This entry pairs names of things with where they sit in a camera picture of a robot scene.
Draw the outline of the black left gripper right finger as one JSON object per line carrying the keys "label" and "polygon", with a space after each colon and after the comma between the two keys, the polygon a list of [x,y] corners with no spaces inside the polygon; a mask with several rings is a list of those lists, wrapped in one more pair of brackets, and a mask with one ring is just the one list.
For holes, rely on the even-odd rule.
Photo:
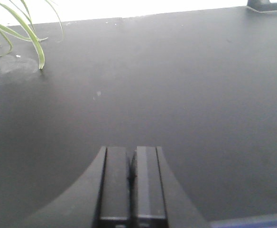
{"label": "black left gripper right finger", "polygon": [[132,160],[135,228],[209,228],[170,169],[161,147],[139,146]]}

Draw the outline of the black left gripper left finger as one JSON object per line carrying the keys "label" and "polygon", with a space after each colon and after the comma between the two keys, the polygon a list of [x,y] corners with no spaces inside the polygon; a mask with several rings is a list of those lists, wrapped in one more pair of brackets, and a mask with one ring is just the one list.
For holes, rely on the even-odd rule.
{"label": "black left gripper left finger", "polygon": [[101,147],[87,170],[55,200],[25,219],[22,227],[130,227],[126,149]]}

